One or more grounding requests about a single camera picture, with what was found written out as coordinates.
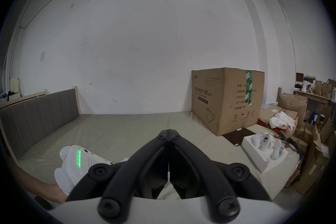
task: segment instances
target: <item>green led light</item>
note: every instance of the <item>green led light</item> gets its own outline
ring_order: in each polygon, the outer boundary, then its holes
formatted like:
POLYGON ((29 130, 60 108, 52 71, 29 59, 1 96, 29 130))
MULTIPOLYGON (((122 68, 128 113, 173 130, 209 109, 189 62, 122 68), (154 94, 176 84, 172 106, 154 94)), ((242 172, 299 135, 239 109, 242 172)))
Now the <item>green led light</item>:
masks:
POLYGON ((81 167, 81 150, 78 151, 78 168, 81 167))

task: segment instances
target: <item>white packaging box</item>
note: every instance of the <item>white packaging box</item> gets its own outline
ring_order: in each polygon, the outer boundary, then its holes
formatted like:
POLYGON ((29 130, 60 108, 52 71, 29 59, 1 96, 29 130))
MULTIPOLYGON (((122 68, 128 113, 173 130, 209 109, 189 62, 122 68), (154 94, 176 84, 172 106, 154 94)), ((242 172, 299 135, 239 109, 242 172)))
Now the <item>white packaging box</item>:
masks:
POLYGON ((271 155, 274 151, 273 148, 268 149, 266 151, 261 151, 260 148, 256 148, 251 141, 251 138, 254 135, 245 136, 241 146, 244 148, 246 153, 250 156, 253 160, 255 165, 258 167, 261 173, 267 172, 268 170, 272 169, 273 167, 277 166, 279 163, 282 163, 286 158, 288 151, 283 149, 279 158, 273 160, 271 155))

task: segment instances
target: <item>white paper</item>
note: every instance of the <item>white paper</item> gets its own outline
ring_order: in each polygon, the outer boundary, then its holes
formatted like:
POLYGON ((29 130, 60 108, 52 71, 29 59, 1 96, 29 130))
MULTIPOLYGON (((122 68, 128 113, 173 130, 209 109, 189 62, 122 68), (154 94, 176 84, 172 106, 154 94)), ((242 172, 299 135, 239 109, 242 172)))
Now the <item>white paper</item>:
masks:
POLYGON ((329 156, 329 148, 323 144, 321 144, 322 155, 324 157, 330 158, 329 156))
POLYGON ((316 164, 313 165, 313 167, 311 168, 311 170, 309 171, 309 175, 312 175, 313 171, 315 170, 316 168, 316 164))

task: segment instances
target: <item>green tape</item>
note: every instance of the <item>green tape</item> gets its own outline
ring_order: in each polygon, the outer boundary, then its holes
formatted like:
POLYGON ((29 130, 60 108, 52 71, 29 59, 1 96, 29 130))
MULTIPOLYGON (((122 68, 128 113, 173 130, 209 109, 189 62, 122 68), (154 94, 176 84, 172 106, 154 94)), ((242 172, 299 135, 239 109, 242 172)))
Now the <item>green tape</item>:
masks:
POLYGON ((245 103, 252 105, 252 71, 246 70, 246 95, 245 103))

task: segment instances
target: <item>screw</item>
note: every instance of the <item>screw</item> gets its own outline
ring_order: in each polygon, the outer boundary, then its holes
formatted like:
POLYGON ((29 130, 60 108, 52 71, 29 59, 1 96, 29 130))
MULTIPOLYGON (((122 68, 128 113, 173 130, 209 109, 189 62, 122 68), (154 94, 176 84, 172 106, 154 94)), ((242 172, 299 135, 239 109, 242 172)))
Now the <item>screw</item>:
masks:
POLYGON ((106 172, 107 172, 107 171, 106 171, 105 168, 103 168, 103 167, 98 167, 98 168, 94 171, 94 174, 95 174, 96 176, 102 176, 102 175, 104 175, 106 172))
POLYGON ((236 199, 226 198, 218 204, 218 212, 224 217, 233 217, 240 211, 240 206, 236 199))
POLYGON ((237 176, 241 176, 244 173, 244 170, 238 166, 238 167, 234 167, 232 169, 232 172, 237 176))
POLYGON ((120 213, 120 205, 112 199, 103 199, 99 203, 98 211, 107 218, 114 218, 120 213))

